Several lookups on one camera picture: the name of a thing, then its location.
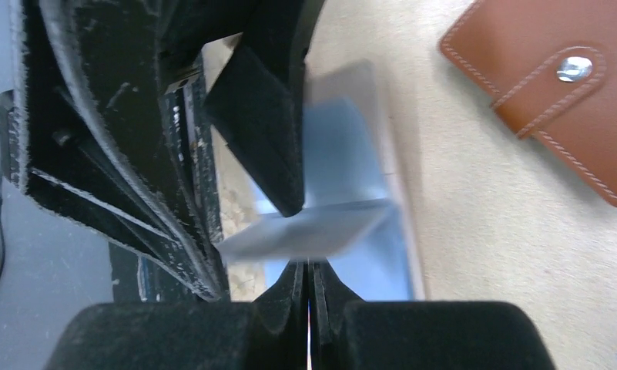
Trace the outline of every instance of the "floor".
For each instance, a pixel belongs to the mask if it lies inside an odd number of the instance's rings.
[[[559,368],[617,369],[617,209],[542,146],[517,141],[439,55],[470,3],[327,0],[310,74],[377,67],[430,299],[516,303]],[[237,284],[260,287],[247,276]]]

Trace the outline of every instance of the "wallet flap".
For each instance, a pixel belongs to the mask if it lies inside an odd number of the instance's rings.
[[[617,0],[478,0],[441,51],[518,136],[542,141],[617,206]],[[591,75],[559,80],[558,57],[569,56],[591,59]]]

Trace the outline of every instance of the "leather case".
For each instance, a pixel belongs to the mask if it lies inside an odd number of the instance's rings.
[[[440,47],[518,138],[541,141],[617,207],[617,0],[478,0]],[[563,82],[572,56],[592,71]]]

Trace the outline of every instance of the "silver snap button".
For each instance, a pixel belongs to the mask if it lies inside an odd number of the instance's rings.
[[[558,67],[558,79],[563,82],[578,82],[592,73],[592,61],[581,56],[570,56]]]

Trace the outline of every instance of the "stitching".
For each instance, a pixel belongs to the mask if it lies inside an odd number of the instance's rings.
[[[474,13],[476,13],[478,8],[480,8],[484,2],[485,0],[478,0],[476,1],[475,4],[473,4],[469,9],[467,9],[464,12],[464,14],[459,18],[459,20],[453,25],[453,28],[451,28],[451,31],[449,31],[446,37],[444,37],[444,40],[442,40],[442,46],[444,47],[444,50],[449,52],[452,57],[458,60],[460,64],[462,64],[462,66],[464,66],[469,72],[471,72],[472,75],[478,77],[478,79],[481,82],[483,82],[486,86],[488,86],[492,90],[492,92],[499,94],[500,91],[498,91],[496,86],[492,82],[490,82],[490,80],[485,78],[485,76],[483,76],[476,68],[474,68],[474,66],[472,66],[471,63],[469,63],[465,58],[463,58],[460,54],[458,54],[458,52],[456,52],[455,49],[453,49],[450,44],[450,41],[451,39],[453,39],[453,36],[455,35],[455,33],[460,29],[460,27],[462,27],[466,23],[467,20],[469,20],[469,18]]]
[[[533,119],[528,125],[524,126],[523,129],[520,129],[519,132],[517,133],[517,137],[519,138],[523,137],[524,134],[526,134],[533,126],[553,116],[561,108],[563,108],[565,104],[569,103],[577,96],[585,93],[596,83],[600,82],[603,76],[605,76],[605,71],[607,70],[608,67],[607,67],[607,64],[605,63],[605,57],[603,56],[603,54],[601,54],[601,52],[599,52],[598,50],[594,48],[583,48],[583,49],[592,50],[593,52],[596,53],[596,55],[599,58],[599,67],[594,77],[592,77],[589,81],[585,82],[585,84],[583,84],[582,86],[573,90],[569,95],[565,96],[563,99],[558,101],[556,104],[553,104],[552,106],[550,106],[547,110],[545,110],[537,118]]]
[[[571,155],[570,152],[567,151],[567,149],[565,149],[562,145],[560,145],[560,143],[558,143],[557,141],[553,140],[553,138],[550,137],[545,131],[541,131],[540,130],[539,133],[551,145],[553,145],[557,150],[559,150],[560,153],[562,153],[569,160],[571,160],[585,175],[589,176],[589,178],[592,179],[596,183],[596,185],[599,185],[611,198],[617,199],[617,195],[612,190],[610,190],[609,187],[607,185],[605,185],[605,183],[603,183],[598,177],[596,177],[596,175],[594,173],[591,173],[587,169],[587,167],[585,167],[585,165],[582,164],[582,162],[580,162],[573,155]]]
[[[601,54],[598,50],[596,50],[594,48],[589,48],[589,47],[586,47],[586,46],[572,46],[571,48],[560,50],[559,52],[555,53],[550,58],[546,59],[546,61],[544,61],[539,67],[537,67],[537,69],[535,69],[533,72],[531,72],[530,75],[526,76],[526,78],[523,79],[517,86],[513,87],[510,91],[508,91],[507,94],[503,95],[503,97],[501,97],[499,100],[497,100],[495,103],[493,103],[491,105],[492,109],[496,109],[496,107],[500,106],[501,104],[505,103],[506,100],[508,100],[511,97],[513,97],[513,95],[516,94],[517,91],[521,90],[521,88],[526,86],[526,84],[528,84],[535,77],[537,77],[542,72],[544,72],[546,67],[548,67],[551,64],[553,64],[553,62],[555,62],[555,60],[557,60],[558,57],[561,54],[564,54],[565,52],[569,52],[569,51],[576,50],[576,49],[589,49],[589,50],[592,50],[593,52],[596,52],[597,54]]]

